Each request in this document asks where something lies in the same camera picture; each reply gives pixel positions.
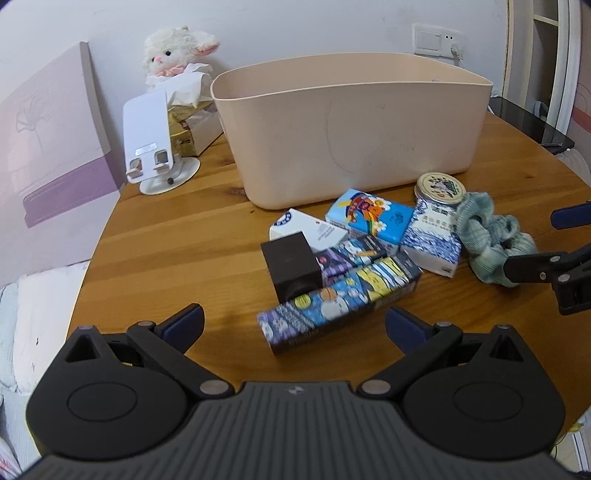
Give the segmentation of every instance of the power socket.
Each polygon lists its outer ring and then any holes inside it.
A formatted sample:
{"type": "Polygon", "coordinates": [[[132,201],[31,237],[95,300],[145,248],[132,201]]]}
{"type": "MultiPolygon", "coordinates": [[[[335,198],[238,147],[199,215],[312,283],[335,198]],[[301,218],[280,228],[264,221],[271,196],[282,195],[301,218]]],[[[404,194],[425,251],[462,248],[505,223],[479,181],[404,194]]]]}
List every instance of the power socket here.
{"type": "Polygon", "coordinates": [[[413,24],[413,49],[417,55],[454,59],[454,43],[464,50],[466,36],[463,32],[433,25],[413,24]]]}

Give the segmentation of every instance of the stuffed toy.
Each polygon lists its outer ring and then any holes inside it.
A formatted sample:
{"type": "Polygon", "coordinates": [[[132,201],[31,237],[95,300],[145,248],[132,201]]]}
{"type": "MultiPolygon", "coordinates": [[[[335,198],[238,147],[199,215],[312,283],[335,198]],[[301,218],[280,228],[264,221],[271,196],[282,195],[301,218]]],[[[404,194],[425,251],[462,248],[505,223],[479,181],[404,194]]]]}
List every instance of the stuffed toy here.
{"type": "Polygon", "coordinates": [[[163,28],[145,42],[144,68],[147,75],[174,77],[191,63],[217,50],[219,41],[213,35],[188,27],[163,28]]]}

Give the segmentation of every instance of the power cord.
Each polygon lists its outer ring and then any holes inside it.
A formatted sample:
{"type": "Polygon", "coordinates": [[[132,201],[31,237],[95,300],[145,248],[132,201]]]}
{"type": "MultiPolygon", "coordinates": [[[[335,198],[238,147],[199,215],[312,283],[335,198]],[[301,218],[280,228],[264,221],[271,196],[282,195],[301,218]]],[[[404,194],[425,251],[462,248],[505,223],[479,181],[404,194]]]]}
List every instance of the power cord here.
{"type": "MultiPolygon", "coordinates": [[[[462,62],[462,60],[464,59],[464,49],[461,48],[461,46],[459,46],[457,43],[452,43],[450,50],[452,51],[453,57],[459,63],[459,66],[462,67],[464,70],[466,70],[466,66],[464,65],[464,62],[462,62]]],[[[488,105],[487,108],[490,113],[492,113],[493,115],[495,114],[492,111],[492,108],[490,105],[488,105]]]]}

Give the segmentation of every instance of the white phone stand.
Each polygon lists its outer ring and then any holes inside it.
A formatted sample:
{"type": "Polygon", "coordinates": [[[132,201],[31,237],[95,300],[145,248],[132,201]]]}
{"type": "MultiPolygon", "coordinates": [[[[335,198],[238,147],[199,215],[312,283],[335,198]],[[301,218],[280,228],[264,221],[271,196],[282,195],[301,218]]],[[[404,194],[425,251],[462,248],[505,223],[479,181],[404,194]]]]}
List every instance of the white phone stand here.
{"type": "Polygon", "coordinates": [[[123,107],[126,176],[146,195],[178,187],[197,173],[196,157],[173,154],[166,93],[156,90],[129,100],[123,107]]]}

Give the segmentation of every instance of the black square box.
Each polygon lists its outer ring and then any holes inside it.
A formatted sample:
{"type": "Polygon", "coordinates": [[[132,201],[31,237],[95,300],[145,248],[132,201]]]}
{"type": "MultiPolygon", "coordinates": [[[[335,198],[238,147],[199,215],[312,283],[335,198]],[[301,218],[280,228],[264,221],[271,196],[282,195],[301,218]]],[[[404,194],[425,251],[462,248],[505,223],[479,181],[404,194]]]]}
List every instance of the black square box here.
{"type": "Polygon", "coordinates": [[[322,288],[322,271],[302,232],[261,244],[279,303],[322,288]]]}

